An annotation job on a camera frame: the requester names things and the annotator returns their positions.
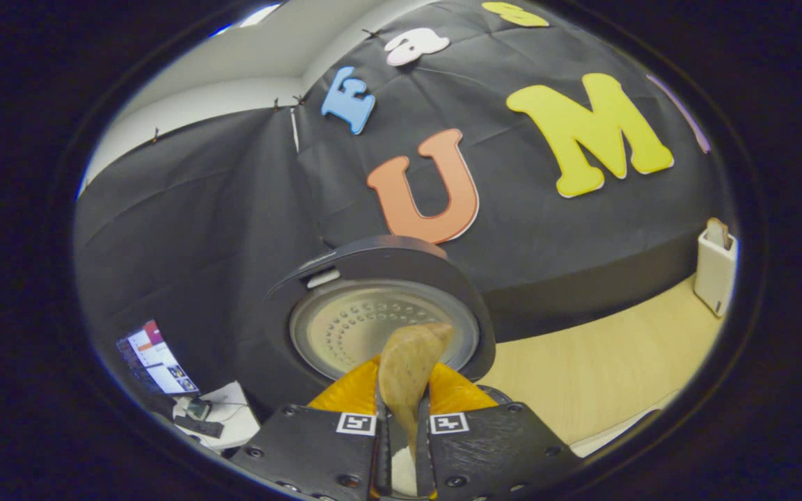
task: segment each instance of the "screw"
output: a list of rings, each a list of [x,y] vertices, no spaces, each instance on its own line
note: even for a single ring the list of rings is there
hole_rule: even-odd
[[[347,488],[356,488],[358,485],[361,484],[361,479],[357,478],[354,475],[343,475],[338,478],[338,482],[340,485]]]
[[[277,485],[279,485],[281,487],[286,487],[286,488],[290,489],[290,491],[293,491],[293,492],[299,492],[299,488],[298,487],[296,487],[296,486],[294,486],[292,484],[288,484],[286,482],[277,482]]]
[[[458,476],[454,476],[454,477],[449,477],[445,481],[445,485],[448,486],[448,487],[462,487],[462,486],[466,485],[466,482],[467,481],[466,481],[466,479],[464,477],[461,477],[461,476],[458,475]]]

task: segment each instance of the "foam letter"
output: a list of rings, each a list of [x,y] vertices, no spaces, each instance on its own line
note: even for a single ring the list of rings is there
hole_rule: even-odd
[[[327,97],[324,98],[324,104],[321,106],[321,114],[332,113],[342,118],[351,125],[353,134],[360,134],[363,125],[367,123],[367,118],[370,117],[373,105],[376,104],[376,98],[372,95],[366,95],[363,98],[354,97],[365,91],[367,84],[359,79],[348,79],[353,71],[354,67],[352,66],[341,67],[337,71],[330,90],[327,92]]]
[[[500,14],[501,18],[519,26],[525,26],[525,28],[544,28],[550,25],[546,19],[537,14],[525,12],[521,7],[513,6],[511,3],[484,2],[481,6],[486,10],[490,10],[490,12]]]
[[[410,165],[407,157],[395,157],[370,172],[367,185],[376,190],[392,234],[441,244],[464,234],[475,221],[478,191],[459,152],[461,139],[459,130],[443,130],[423,141],[418,150],[420,155],[432,157],[448,190],[448,208],[437,216],[425,218],[416,208],[410,184],[404,176]]]
[[[392,41],[386,44],[386,51],[390,51],[386,63],[402,66],[420,59],[420,55],[435,54],[445,49],[450,42],[450,38],[439,37],[431,29],[411,29],[392,38]]]
[[[624,94],[618,80],[602,73],[583,76],[592,111],[547,86],[529,86],[506,99],[510,110],[527,113],[544,134],[561,177],[559,194],[570,198],[598,190],[605,177],[591,167],[580,150],[588,149],[616,177],[627,176],[624,139],[633,149],[631,162],[640,174],[673,167],[674,156]]]

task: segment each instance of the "screen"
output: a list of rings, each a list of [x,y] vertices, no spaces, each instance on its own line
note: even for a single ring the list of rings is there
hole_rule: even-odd
[[[156,321],[150,320],[138,332],[120,339],[117,348],[148,390],[168,395],[198,392],[163,340]]]

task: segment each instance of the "wooden surface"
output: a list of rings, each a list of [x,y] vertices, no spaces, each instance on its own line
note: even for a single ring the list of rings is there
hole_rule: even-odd
[[[569,444],[663,406],[694,375],[722,324],[693,284],[691,276],[610,317],[500,343],[478,384],[528,404]]]

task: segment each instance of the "white wall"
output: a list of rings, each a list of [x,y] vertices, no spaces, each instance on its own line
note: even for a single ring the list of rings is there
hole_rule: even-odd
[[[83,188],[112,161],[153,139],[159,128],[165,134],[179,127],[235,111],[295,104],[302,95],[299,79],[243,79],[213,83],[148,104],[111,124],[89,161]]]
[[[338,37],[333,39],[330,45],[324,48],[321,54],[318,54],[317,57],[312,60],[308,69],[302,74],[302,88],[306,90],[311,88],[340,57],[343,57],[343,55],[360,44],[360,42],[365,41],[368,35],[363,32],[362,29],[376,31],[387,23],[392,22],[395,18],[435,1],[436,0],[385,0],[383,3],[380,3],[375,9],[370,10],[370,12],[351,23]]]

